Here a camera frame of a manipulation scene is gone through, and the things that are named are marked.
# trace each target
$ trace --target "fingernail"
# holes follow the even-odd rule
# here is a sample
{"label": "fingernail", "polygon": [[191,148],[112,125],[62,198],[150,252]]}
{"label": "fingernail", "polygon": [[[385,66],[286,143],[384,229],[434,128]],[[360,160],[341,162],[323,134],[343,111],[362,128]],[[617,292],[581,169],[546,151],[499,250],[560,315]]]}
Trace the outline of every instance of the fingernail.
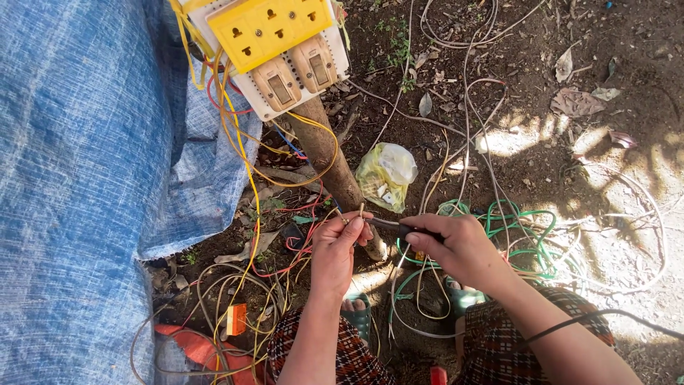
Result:
{"label": "fingernail", "polygon": [[352,226],[353,230],[359,230],[363,227],[363,219],[356,217],[352,219],[352,221],[349,223],[349,226]]}
{"label": "fingernail", "polygon": [[420,240],[421,239],[418,238],[418,236],[416,234],[413,234],[413,233],[406,234],[406,242],[410,243],[411,245],[415,245]]}

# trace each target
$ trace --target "black cable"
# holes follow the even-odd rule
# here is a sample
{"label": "black cable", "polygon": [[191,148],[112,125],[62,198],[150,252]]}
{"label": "black cable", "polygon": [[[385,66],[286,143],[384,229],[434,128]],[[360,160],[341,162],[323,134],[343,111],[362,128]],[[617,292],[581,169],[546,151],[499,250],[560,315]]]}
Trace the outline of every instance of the black cable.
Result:
{"label": "black cable", "polygon": [[549,334],[551,334],[557,330],[560,330],[566,326],[572,325],[573,323],[578,323],[578,322],[582,322],[582,321],[585,321],[585,320],[588,320],[591,318],[603,316],[604,314],[620,314],[623,316],[627,316],[627,317],[633,319],[634,321],[637,321],[638,323],[640,323],[642,325],[648,326],[657,332],[661,332],[662,334],[665,334],[667,336],[675,337],[679,340],[684,341],[684,334],[682,334],[682,333],[678,333],[678,332],[675,332],[674,330],[666,329],[662,326],[655,325],[653,323],[648,322],[647,320],[645,320],[643,318],[635,316],[634,314],[631,314],[630,312],[626,312],[624,310],[605,309],[605,310],[597,310],[596,312],[587,313],[587,314],[578,316],[577,318],[573,318],[573,319],[569,319],[565,322],[561,322],[556,326],[552,326],[549,329],[546,329],[545,331],[540,332],[538,334],[535,334],[534,336],[524,340],[518,346],[516,346],[515,349],[513,349],[511,351],[507,351],[505,353],[496,353],[496,354],[490,355],[490,354],[486,353],[485,349],[478,349],[478,350],[474,351],[474,354],[472,356],[470,356],[468,358],[468,360],[466,360],[466,362],[463,364],[463,368],[467,367],[471,363],[471,361],[475,358],[476,355],[485,356],[488,359],[492,359],[492,360],[511,359],[511,358],[513,358],[514,354],[520,353],[524,348],[528,347],[531,343],[533,343],[534,341],[537,341],[538,339],[540,339],[544,336],[548,336]]}

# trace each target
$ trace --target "hand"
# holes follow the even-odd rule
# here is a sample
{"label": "hand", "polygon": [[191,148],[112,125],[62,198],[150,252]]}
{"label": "hand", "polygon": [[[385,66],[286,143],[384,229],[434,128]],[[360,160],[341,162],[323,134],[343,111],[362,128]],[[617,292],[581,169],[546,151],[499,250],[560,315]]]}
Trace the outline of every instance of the hand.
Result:
{"label": "hand", "polygon": [[[331,295],[338,303],[352,283],[354,242],[365,246],[373,239],[368,223],[358,216],[358,211],[347,212],[342,217],[350,220],[346,226],[337,217],[316,229],[311,252],[311,293]],[[373,215],[364,212],[363,217],[373,218]]]}
{"label": "hand", "polygon": [[403,224],[438,232],[444,244],[427,234],[410,233],[406,241],[414,251],[423,251],[437,261],[456,281],[476,288],[495,299],[520,281],[501,258],[496,247],[472,215],[423,214],[401,220]]}

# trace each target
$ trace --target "green sandal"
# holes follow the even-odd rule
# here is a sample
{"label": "green sandal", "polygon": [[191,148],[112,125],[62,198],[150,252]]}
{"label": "green sandal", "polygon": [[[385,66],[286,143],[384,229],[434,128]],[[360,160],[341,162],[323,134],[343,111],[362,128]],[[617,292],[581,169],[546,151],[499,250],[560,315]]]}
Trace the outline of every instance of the green sandal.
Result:
{"label": "green sandal", "polygon": [[451,302],[451,313],[456,319],[466,315],[466,309],[477,303],[483,303],[487,300],[484,293],[477,290],[461,290],[451,287],[451,283],[455,282],[454,278],[450,276],[444,277],[444,290],[447,292],[449,302]]}
{"label": "green sandal", "polygon": [[356,310],[353,312],[349,310],[340,310],[340,315],[358,329],[358,336],[361,337],[361,339],[368,341],[369,333],[371,331],[371,302],[368,300],[368,296],[365,293],[352,293],[347,294],[344,299],[349,299],[351,302],[360,299],[366,304],[364,310]]}

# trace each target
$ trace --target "soldering iron handle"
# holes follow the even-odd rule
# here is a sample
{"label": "soldering iron handle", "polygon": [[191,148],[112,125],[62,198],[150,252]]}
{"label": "soldering iron handle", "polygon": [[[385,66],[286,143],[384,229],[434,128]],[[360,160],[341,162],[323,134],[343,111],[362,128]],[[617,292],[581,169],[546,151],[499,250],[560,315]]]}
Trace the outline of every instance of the soldering iron handle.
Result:
{"label": "soldering iron handle", "polygon": [[406,236],[408,233],[423,233],[431,236],[432,238],[435,238],[437,242],[439,243],[444,243],[444,237],[442,234],[439,233],[434,233],[426,229],[416,229],[411,226],[407,225],[399,225],[399,238],[402,240],[406,240]]}

